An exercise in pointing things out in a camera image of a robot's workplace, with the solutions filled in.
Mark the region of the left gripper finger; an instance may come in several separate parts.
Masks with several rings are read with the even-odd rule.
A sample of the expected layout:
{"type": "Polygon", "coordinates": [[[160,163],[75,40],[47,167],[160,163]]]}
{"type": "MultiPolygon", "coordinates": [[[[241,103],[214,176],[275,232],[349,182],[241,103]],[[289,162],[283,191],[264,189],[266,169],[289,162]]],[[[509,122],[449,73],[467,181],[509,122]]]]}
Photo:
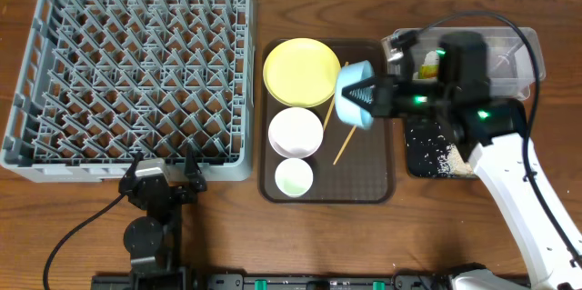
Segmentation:
{"type": "Polygon", "coordinates": [[[137,169],[139,162],[143,159],[143,156],[142,152],[137,152],[134,155],[131,165],[122,177],[122,181],[133,181],[135,179],[135,170],[137,169]]]}
{"type": "Polygon", "coordinates": [[[196,152],[192,147],[188,147],[186,150],[184,174],[190,187],[195,192],[205,192],[207,190],[206,179],[196,161],[196,152]]]}

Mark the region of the light blue bowl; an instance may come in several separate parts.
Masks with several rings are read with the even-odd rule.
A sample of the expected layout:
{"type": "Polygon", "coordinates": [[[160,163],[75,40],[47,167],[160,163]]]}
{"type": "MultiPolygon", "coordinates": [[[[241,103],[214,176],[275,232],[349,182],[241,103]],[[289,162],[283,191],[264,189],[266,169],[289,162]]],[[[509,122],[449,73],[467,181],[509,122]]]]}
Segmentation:
{"type": "Polygon", "coordinates": [[[358,62],[341,68],[336,80],[334,99],[337,116],[343,123],[355,125],[365,130],[369,129],[373,124],[371,114],[342,95],[344,87],[360,82],[373,75],[373,67],[368,61],[358,62]]]}

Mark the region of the white bowl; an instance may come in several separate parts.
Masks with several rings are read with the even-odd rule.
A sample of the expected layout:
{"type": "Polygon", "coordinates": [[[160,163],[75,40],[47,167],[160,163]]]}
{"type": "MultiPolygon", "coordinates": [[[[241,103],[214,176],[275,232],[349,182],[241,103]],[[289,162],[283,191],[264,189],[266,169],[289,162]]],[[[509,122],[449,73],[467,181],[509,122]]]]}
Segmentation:
{"type": "Polygon", "coordinates": [[[306,158],[323,142],[324,130],[319,117],[301,107],[290,107],[277,113],[268,130],[271,147],[285,158],[306,158]]]}

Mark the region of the rice food waste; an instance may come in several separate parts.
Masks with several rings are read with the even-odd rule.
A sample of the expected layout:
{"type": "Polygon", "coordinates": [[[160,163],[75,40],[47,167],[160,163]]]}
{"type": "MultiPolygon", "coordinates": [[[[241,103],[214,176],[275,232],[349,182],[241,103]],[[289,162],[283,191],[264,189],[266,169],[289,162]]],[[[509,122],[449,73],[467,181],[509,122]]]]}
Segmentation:
{"type": "Polygon", "coordinates": [[[404,123],[406,167],[422,178],[476,178],[457,147],[448,141],[438,123],[407,120],[404,123]]]}

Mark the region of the small white cup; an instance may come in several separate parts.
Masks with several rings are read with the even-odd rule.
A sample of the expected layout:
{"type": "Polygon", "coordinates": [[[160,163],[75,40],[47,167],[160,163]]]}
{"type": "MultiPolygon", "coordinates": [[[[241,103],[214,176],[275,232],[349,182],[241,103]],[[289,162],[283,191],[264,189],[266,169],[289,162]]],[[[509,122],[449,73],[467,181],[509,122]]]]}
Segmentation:
{"type": "Polygon", "coordinates": [[[277,188],[292,198],[307,193],[314,182],[314,173],[311,166],[299,158],[287,158],[282,161],[275,171],[277,188]]]}

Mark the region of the green snack wrapper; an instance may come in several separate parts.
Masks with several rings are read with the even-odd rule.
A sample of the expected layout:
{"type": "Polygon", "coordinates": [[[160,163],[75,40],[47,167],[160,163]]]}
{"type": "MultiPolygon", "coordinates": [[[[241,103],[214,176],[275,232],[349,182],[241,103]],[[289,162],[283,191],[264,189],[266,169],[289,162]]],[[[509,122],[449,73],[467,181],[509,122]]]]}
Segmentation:
{"type": "Polygon", "coordinates": [[[438,75],[438,64],[421,65],[417,78],[418,79],[432,79],[438,75]]]}

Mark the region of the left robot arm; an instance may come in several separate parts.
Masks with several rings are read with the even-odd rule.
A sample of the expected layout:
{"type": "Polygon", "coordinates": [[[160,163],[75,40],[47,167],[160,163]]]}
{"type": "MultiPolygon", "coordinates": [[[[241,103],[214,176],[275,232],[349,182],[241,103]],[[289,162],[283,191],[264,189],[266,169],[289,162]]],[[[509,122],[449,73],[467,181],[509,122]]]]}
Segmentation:
{"type": "Polygon", "coordinates": [[[182,206],[196,203],[197,195],[207,189],[191,149],[186,152],[184,176],[185,185],[170,185],[166,161],[145,160],[138,153],[119,183],[119,193],[145,211],[123,237],[133,290],[197,288],[196,272],[180,263],[182,206]]]}

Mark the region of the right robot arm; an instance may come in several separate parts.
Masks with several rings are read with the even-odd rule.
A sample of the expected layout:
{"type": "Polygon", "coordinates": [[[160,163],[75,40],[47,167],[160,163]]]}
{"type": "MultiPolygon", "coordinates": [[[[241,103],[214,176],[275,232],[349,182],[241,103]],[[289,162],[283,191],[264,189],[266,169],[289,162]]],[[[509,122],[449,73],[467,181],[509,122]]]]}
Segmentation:
{"type": "Polygon", "coordinates": [[[581,286],[581,234],[545,175],[531,133],[537,107],[490,94],[487,77],[435,82],[392,75],[336,82],[342,120],[428,117],[437,120],[494,198],[534,289],[581,286]]]}

